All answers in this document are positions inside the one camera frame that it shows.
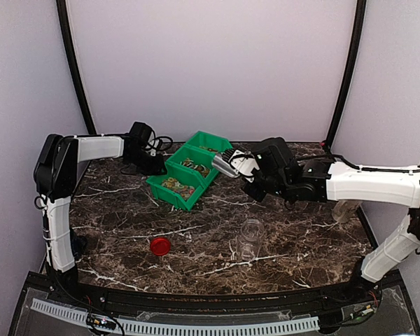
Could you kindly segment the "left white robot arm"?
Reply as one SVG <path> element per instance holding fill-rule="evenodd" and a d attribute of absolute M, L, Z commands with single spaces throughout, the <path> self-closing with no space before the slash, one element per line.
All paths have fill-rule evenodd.
<path fill-rule="evenodd" d="M 72 248 L 74 233 L 69 224 L 69 207 L 78 181 L 78 164 L 104 158 L 122 158 L 126 165 L 146 176 L 167 172 L 160 153 L 165 136 L 130 133 L 94 136 L 49 135 L 34 169 L 38 195 L 35 206 L 42 213 L 46 269 L 49 277 L 60 281 L 58 295 L 70 305 L 79 305 L 85 291 L 78 285 L 78 268 Z"/>

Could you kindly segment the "clear glass jar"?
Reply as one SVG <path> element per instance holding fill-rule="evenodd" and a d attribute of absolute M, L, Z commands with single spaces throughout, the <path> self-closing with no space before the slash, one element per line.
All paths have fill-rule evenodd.
<path fill-rule="evenodd" d="M 259 220 L 253 218 L 245 220 L 236 238 L 237 259 L 240 261 L 256 259 L 259 256 L 265 232 L 265 226 Z"/>

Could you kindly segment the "metal scoop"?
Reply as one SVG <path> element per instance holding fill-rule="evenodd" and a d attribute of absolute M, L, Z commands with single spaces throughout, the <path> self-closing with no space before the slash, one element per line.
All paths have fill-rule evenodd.
<path fill-rule="evenodd" d="M 235 179 L 239 176 L 239 174 L 231 168 L 229 163 L 224 161 L 223 156 L 220 153 L 214 155 L 211 165 L 218 172 L 230 177 L 231 179 Z"/>

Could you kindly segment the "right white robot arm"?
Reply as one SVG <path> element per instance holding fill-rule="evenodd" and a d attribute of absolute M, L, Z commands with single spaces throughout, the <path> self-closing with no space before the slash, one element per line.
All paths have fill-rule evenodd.
<path fill-rule="evenodd" d="M 260 202 L 267 194 L 296 201 L 366 201 L 399 204 L 408 208 L 401 224 L 358 269 L 358 277 L 343 289 L 351 304 L 370 292 L 370 284 L 420 248 L 420 165 L 403 168 L 364 167 L 318 157 L 300 165 L 290 153 L 264 148 L 252 153 L 230 149 L 224 163 L 246 183 L 243 190 Z"/>

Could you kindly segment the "green bin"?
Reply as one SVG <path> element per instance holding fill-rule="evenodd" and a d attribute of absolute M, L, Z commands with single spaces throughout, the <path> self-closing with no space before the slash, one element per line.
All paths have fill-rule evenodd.
<path fill-rule="evenodd" d="M 190 211 L 204 193 L 198 177 L 183 170 L 171 171 L 164 176 L 151 176 L 146 182 L 156 199 L 186 211 Z"/>
<path fill-rule="evenodd" d="M 207 189 L 218 175 L 212 166 L 216 152 L 184 144 L 167 160 L 167 166 L 184 168 L 195 175 L 203 189 Z"/>

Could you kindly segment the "green bin end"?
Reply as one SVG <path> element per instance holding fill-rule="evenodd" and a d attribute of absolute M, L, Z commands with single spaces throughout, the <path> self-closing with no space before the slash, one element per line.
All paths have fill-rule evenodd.
<path fill-rule="evenodd" d="M 196 132 L 185 144 L 214 153 L 222 153 L 232 148 L 232 144 L 228 139 L 203 131 Z"/>

